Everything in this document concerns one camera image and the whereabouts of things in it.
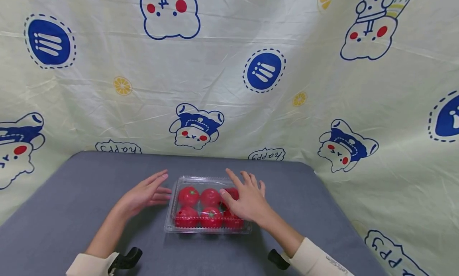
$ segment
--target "black clip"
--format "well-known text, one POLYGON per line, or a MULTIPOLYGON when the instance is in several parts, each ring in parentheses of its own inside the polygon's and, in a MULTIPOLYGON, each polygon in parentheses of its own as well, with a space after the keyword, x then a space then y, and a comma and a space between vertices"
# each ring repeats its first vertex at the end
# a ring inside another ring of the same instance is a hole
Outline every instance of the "black clip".
POLYGON ((108 268, 108 275, 113 275, 116 269, 127 270, 134 268, 142 254, 142 250, 137 247, 133 247, 126 256, 119 254, 108 268))
POLYGON ((268 260, 273 262, 280 270, 287 270, 290 267, 290 263, 285 261, 275 249, 269 252, 268 260))

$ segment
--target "left hand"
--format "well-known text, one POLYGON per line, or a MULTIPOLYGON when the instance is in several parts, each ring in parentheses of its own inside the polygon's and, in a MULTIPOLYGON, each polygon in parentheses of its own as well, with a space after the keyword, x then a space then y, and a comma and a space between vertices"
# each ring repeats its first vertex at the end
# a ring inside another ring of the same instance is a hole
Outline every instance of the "left hand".
POLYGON ((168 177, 167 170, 160 171, 142 180, 133 189, 126 192, 118 200, 114 209, 121 212, 127 219, 138 215, 147 206, 167 204, 172 190, 160 186, 168 177))

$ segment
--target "white sleeve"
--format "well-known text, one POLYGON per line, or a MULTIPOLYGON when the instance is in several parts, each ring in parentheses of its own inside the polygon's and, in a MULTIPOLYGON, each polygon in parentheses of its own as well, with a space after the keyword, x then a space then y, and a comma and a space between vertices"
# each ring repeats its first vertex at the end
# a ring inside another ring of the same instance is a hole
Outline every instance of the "white sleeve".
POLYGON ((354 276, 330 255, 305 238, 293 258, 282 253, 282 258, 307 276, 354 276))
POLYGON ((108 276, 108 268, 120 253, 113 252, 107 259, 78 254, 66 272, 66 276, 108 276))

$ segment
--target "plastic container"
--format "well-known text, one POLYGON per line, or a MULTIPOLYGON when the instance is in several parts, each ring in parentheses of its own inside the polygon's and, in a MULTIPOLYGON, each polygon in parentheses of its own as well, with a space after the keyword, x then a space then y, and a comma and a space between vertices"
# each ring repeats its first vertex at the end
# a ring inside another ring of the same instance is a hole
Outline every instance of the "plastic container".
POLYGON ((229 178, 182 176, 172 189, 164 230, 167 233, 248 234, 252 224, 232 216, 221 188, 239 198, 229 178))

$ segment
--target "wrinkled fabric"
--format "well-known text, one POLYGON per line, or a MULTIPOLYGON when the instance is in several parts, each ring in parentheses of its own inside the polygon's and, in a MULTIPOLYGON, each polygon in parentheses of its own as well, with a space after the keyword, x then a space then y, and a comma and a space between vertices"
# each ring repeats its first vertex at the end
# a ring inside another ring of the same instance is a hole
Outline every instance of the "wrinkled fabric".
POLYGON ((455 0, 0 3, 0 222, 81 150, 299 161, 392 275, 457 274, 455 0))

